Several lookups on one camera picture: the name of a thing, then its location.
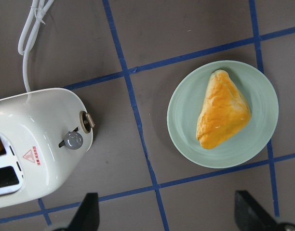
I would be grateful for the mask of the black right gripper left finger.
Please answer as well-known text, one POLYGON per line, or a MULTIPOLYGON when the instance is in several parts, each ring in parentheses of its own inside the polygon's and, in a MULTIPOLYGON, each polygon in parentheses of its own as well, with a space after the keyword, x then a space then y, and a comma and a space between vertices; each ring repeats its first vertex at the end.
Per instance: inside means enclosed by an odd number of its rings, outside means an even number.
POLYGON ((87 193, 67 231, 97 231, 99 228, 98 193, 87 193))

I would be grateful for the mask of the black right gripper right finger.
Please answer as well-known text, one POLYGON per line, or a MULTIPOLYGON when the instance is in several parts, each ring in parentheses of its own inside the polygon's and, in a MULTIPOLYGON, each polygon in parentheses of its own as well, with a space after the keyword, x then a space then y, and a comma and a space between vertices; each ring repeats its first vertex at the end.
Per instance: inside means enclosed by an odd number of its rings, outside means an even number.
POLYGON ((282 226, 247 191, 235 192, 234 220, 240 231, 282 231, 282 226))

